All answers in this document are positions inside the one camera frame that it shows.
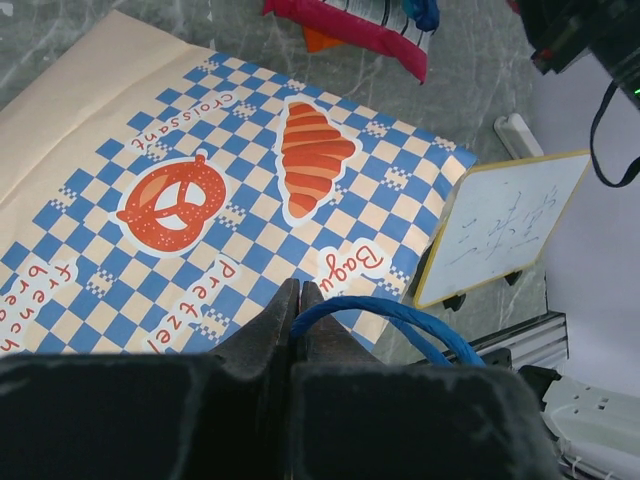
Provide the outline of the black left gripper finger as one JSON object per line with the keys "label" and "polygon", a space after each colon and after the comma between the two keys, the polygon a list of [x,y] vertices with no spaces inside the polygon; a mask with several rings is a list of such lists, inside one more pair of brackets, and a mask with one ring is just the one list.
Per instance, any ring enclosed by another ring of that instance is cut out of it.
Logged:
{"label": "black left gripper finger", "polygon": [[201,354],[19,354],[1,362],[5,479],[284,479],[300,284]]}

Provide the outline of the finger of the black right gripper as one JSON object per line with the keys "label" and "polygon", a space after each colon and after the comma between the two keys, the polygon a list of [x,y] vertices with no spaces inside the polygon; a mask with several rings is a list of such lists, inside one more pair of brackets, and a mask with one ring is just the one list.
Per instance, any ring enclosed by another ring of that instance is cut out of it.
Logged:
{"label": "finger of the black right gripper", "polygon": [[492,366],[391,366],[332,315],[298,340],[289,464],[295,479],[554,479],[537,397]]}

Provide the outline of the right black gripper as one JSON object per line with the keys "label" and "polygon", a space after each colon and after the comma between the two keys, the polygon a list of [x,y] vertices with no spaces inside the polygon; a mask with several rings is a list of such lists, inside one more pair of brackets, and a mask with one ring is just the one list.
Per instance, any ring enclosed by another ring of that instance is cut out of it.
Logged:
{"label": "right black gripper", "polygon": [[637,1],[513,1],[511,6],[540,73],[560,73],[586,52],[611,75],[639,72]]}

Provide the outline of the blue candy bag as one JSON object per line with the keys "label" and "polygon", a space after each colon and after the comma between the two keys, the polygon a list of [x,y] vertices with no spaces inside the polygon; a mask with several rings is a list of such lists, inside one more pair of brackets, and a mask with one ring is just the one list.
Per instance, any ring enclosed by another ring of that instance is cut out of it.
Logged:
{"label": "blue candy bag", "polygon": [[403,0],[402,8],[419,30],[432,32],[438,29],[440,10],[436,0]]}

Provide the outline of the red white snack bag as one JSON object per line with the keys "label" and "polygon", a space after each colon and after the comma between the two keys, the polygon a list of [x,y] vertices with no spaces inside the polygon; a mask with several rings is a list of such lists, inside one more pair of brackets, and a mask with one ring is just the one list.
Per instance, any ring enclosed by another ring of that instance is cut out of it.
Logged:
{"label": "red white snack bag", "polygon": [[266,0],[263,13],[394,58],[419,82],[426,80],[429,41],[436,30],[419,30],[402,1]]}

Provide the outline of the blue checkered paper bag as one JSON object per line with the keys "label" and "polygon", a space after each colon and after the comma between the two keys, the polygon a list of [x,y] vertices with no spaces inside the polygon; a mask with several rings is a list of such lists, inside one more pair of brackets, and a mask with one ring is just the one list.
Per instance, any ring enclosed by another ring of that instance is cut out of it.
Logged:
{"label": "blue checkered paper bag", "polygon": [[112,13],[1,112],[1,351],[206,351],[288,278],[399,300],[474,162]]}

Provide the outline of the orange snack packet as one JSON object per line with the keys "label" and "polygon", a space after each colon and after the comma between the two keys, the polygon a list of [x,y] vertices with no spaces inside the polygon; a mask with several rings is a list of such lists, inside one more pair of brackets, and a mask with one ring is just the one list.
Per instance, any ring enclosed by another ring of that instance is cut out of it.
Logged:
{"label": "orange snack packet", "polygon": [[326,49],[344,45],[343,41],[330,37],[328,35],[325,35],[310,27],[304,26],[303,34],[304,34],[306,48],[309,53],[317,53]]}

